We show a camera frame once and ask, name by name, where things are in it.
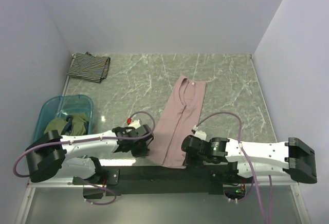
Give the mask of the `pink tank top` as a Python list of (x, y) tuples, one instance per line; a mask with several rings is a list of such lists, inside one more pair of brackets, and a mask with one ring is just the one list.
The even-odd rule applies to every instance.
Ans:
[(206, 91), (205, 81), (181, 75), (176, 81), (159, 121), (147, 158), (156, 165), (184, 169), (186, 153), (181, 145), (199, 123)]

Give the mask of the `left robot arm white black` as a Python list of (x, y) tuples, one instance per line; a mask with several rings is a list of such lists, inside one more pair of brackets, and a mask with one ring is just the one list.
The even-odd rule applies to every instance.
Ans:
[(143, 157), (149, 151), (147, 142), (152, 139), (153, 131), (147, 124), (83, 136), (60, 135), (51, 130), (26, 149), (29, 177), (31, 182), (39, 183), (68, 171), (70, 176), (96, 184), (101, 181), (103, 171), (92, 153), (131, 152), (134, 157)]

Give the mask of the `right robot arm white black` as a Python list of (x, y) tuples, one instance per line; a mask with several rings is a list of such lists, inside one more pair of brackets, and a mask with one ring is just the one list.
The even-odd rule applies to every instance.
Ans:
[(286, 142), (256, 143), (220, 137), (205, 141), (189, 135), (181, 149), (188, 166), (226, 164), (226, 178), (231, 182), (253, 176), (289, 175), (298, 183), (317, 183), (315, 151), (295, 137)]

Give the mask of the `green tank top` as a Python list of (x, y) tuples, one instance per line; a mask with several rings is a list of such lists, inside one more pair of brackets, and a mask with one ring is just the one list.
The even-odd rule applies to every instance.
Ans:
[(54, 118), (47, 125), (44, 134), (56, 130), (59, 135), (82, 136), (87, 135), (89, 117), (85, 113), (74, 113), (65, 118)]

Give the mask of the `striped folded tank top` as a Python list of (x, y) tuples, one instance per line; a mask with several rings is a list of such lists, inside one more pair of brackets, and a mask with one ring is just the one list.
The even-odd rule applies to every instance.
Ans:
[(107, 78), (110, 57), (99, 57), (89, 52), (75, 53), (67, 72), (69, 77), (79, 78), (90, 82), (101, 83)]

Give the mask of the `black base beam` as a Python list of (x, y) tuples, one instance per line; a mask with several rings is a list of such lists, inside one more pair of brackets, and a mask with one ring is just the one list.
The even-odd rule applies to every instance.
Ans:
[(225, 166), (205, 165), (170, 169), (161, 166), (104, 166), (86, 179), (105, 185), (118, 195), (166, 193), (221, 193), (222, 185), (231, 183)]

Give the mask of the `blue plastic basket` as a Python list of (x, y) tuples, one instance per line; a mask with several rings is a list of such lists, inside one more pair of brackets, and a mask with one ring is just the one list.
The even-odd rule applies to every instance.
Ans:
[(94, 104), (86, 95), (57, 96), (49, 99), (41, 108), (33, 134), (32, 142), (40, 138), (46, 126), (54, 118), (65, 118), (67, 115), (84, 113), (88, 118), (87, 134), (92, 133)]

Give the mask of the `aluminium rail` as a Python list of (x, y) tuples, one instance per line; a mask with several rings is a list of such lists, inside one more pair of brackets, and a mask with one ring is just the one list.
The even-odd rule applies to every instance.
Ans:
[(33, 183), (28, 180), (26, 185), (25, 194), (17, 214), (15, 224), (25, 223), (27, 220), (27, 216), (33, 201), (33, 197), (37, 188), (81, 188), (81, 185), (73, 185), (72, 179), (69, 178), (55, 178), (51, 180), (47, 180), (40, 183)]

